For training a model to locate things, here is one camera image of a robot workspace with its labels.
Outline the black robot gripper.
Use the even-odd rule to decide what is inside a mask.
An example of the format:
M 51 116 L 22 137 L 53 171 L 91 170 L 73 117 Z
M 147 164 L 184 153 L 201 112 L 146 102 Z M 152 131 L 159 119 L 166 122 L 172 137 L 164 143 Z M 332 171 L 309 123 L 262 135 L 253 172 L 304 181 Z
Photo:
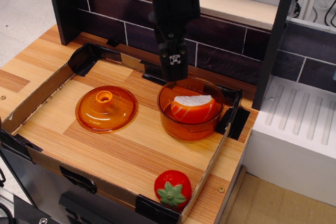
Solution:
M 186 26 L 200 17 L 199 0 L 152 0 L 149 20 L 154 26 L 163 78 L 167 82 L 188 76 Z

